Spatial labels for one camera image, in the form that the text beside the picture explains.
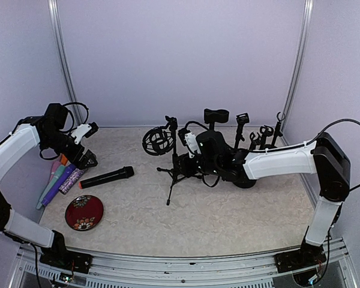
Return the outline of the glitter silver-head microphone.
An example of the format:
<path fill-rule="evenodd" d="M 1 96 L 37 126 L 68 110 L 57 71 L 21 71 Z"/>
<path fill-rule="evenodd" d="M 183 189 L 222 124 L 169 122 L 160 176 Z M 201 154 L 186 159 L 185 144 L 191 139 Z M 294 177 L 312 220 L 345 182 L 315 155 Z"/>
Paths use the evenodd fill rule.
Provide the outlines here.
<path fill-rule="evenodd" d="M 67 194 L 74 184 L 85 174 L 86 169 L 75 169 L 59 187 L 59 192 Z"/>

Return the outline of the black microphone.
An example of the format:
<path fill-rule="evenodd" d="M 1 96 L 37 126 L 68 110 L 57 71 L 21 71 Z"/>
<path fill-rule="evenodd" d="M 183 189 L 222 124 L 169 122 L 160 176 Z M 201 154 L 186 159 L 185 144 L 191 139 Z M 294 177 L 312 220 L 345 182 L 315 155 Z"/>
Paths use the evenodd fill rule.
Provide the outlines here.
<path fill-rule="evenodd" d="M 102 184 L 106 184 L 109 182 L 121 180 L 121 179 L 128 179 L 134 176 L 134 169 L 132 166 L 125 166 L 121 169 L 108 172 L 102 175 L 98 175 L 92 178 L 88 178 L 79 182 L 79 188 L 85 189 L 90 188 Z"/>

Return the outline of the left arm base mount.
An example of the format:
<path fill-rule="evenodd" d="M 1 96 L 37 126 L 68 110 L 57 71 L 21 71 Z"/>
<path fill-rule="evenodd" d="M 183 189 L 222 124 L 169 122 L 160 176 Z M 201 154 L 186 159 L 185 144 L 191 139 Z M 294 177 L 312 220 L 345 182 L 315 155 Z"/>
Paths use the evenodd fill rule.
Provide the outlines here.
<path fill-rule="evenodd" d="M 83 274 L 89 273 L 92 260 L 92 255 L 75 251 L 68 251 L 63 255 L 43 252 L 40 256 L 40 262 L 43 264 Z"/>

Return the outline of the black stand of teal microphone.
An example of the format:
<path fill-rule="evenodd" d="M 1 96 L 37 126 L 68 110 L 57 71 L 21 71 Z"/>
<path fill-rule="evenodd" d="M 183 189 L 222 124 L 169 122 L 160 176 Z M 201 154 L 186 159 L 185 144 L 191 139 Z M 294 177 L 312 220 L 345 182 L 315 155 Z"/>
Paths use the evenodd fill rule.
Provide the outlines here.
<path fill-rule="evenodd" d="M 255 150 L 257 145 L 260 145 L 260 134 L 255 134 L 254 132 L 250 133 L 250 146 L 249 150 Z M 255 185 L 256 180 L 248 179 L 246 176 L 243 176 L 238 182 L 234 182 L 234 185 L 239 188 L 251 188 Z"/>

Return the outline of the black stand of pink microphone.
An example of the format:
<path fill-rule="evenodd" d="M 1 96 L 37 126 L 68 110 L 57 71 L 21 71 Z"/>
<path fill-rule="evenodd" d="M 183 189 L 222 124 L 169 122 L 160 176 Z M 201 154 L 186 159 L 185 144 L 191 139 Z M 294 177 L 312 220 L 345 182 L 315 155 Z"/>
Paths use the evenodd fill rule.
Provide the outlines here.
<path fill-rule="evenodd" d="M 259 149 L 264 149 L 266 145 L 266 139 L 271 137 L 274 133 L 274 128 L 271 126 L 263 125 L 260 127 L 260 144 Z"/>

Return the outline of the teal microphone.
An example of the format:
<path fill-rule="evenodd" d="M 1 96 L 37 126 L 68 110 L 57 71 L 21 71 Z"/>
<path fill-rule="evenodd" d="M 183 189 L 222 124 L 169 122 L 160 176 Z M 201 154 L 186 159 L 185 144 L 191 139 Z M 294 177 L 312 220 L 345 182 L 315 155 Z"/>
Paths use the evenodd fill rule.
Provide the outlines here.
<path fill-rule="evenodd" d="M 48 185 L 46 186 L 46 188 L 44 189 L 44 191 L 42 192 L 38 203 L 36 205 L 36 209 L 40 210 L 42 207 L 42 201 L 45 198 L 45 196 L 47 195 L 47 193 L 50 191 L 50 189 L 54 186 L 54 184 L 56 183 L 56 181 L 61 177 L 61 175 L 63 174 L 65 170 L 65 166 L 64 165 L 60 165 L 54 172 L 50 182 L 48 183 Z"/>

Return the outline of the purple-head microphone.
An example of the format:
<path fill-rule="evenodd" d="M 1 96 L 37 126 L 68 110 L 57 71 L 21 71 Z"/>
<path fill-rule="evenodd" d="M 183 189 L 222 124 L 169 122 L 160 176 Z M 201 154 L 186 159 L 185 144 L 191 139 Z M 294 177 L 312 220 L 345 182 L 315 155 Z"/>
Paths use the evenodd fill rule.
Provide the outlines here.
<path fill-rule="evenodd" d="M 47 194 L 44 196 L 41 204 L 43 206 L 47 206 L 53 198 L 57 195 L 59 192 L 59 188 L 61 185 L 68 179 L 68 177 L 72 174 L 72 172 L 76 169 L 76 166 L 74 164 L 70 164 L 67 166 L 61 176 L 56 180 L 54 185 L 51 187 L 51 189 L 47 192 Z"/>

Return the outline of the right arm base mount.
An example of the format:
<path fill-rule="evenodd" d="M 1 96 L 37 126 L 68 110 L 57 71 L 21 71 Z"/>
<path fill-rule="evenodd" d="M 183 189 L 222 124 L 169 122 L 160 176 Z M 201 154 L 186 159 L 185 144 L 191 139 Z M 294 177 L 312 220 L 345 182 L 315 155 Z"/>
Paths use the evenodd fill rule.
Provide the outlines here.
<path fill-rule="evenodd" d="M 324 252 L 293 250 L 274 256 L 278 273 L 290 272 L 326 262 Z"/>

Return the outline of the black stand of orange microphone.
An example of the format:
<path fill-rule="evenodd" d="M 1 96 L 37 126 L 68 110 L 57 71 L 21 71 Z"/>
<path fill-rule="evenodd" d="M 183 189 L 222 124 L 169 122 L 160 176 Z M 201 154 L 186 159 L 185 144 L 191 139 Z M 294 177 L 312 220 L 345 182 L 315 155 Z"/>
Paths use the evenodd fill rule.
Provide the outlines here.
<path fill-rule="evenodd" d="M 283 121 L 285 120 L 285 113 L 283 112 L 278 112 L 277 113 L 277 123 L 276 123 L 276 126 L 274 128 L 274 135 L 273 135 L 273 138 L 272 138 L 272 142 L 271 142 L 271 145 L 273 148 L 276 147 L 276 141 L 279 137 L 282 137 L 283 136 L 283 133 L 281 131 L 281 125 L 283 123 Z"/>

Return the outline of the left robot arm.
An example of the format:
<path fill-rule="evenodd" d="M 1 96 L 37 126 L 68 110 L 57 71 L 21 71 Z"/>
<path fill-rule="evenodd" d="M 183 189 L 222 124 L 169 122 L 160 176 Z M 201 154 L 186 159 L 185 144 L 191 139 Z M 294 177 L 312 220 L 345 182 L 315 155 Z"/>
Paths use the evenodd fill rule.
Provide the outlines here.
<path fill-rule="evenodd" d="M 68 104 L 50 103 L 42 116 L 21 119 L 14 130 L 0 142 L 0 183 L 8 171 L 30 150 L 52 149 L 64 155 L 76 168 L 95 167 L 98 162 L 94 153 L 81 144 L 98 131 L 95 122 L 84 123 L 65 130 L 67 117 L 71 115 Z M 91 256 L 66 248 L 63 234 L 48 229 L 16 212 L 0 191 L 0 232 L 21 244 L 33 244 L 41 248 L 41 262 L 70 269 L 80 262 L 90 261 Z"/>

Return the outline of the orange microphone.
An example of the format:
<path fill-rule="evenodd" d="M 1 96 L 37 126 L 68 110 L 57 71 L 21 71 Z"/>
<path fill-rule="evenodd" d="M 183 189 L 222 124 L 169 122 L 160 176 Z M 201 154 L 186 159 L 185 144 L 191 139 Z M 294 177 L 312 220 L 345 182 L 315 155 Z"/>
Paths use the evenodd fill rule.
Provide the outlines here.
<path fill-rule="evenodd" d="M 61 164 L 66 166 L 67 162 L 68 162 L 68 158 L 64 154 L 62 154 Z"/>

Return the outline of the pink microphone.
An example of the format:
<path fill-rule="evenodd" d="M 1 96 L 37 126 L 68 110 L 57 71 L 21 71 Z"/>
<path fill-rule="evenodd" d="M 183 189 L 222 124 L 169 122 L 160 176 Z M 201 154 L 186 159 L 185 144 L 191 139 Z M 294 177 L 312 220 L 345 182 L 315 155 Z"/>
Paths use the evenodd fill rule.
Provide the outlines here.
<path fill-rule="evenodd" d="M 54 161 L 53 164 L 52 164 L 52 168 L 51 168 L 51 171 L 50 171 L 50 178 L 49 180 L 51 181 L 52 178 L 54 177 L 54 174 L 56 172 L 56 170 L 58 169 L 58 167 L 61 165 L 61 162 L 60 161 Z"/>

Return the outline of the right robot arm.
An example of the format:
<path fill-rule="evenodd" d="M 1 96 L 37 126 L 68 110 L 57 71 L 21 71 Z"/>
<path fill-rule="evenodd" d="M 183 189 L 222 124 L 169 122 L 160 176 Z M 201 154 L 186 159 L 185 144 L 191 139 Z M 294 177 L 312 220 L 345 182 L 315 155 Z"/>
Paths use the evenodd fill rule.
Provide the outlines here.
<path fill-rule="evenodd" d="M 320 193 L 301 247 L 295 253 L 300 266 L 308 266 L 322 245 L 350 193 L 350 160 L 328 133 L 295 146 L 250 151 L 229 146 L 222 133 L 206 130 L 195 135 L 179 131 L 188 153 L 178 160 L 181 174 L 215 175 L 240 188 L 251 188 L 260 178 L 288 174 L 315 174 Z"/>

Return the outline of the black stand of purple microphone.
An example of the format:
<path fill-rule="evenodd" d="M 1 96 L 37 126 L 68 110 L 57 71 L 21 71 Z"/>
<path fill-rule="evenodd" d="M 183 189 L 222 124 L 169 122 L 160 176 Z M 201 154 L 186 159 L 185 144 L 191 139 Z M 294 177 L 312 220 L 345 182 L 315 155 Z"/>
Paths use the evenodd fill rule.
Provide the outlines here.
<path fill-rule="evenodd" d="M 244 125 L 250 122 L 248 113 L 242 113 L 236 115 L 236 122 L 237 122 L 237 128 L 236 128 L 235 145 L 234 145 L 235 150 L 239 148 L 240 141 L 243 142 L 245 141 L 243 137 L 243 129 L 244 129 Z"/>

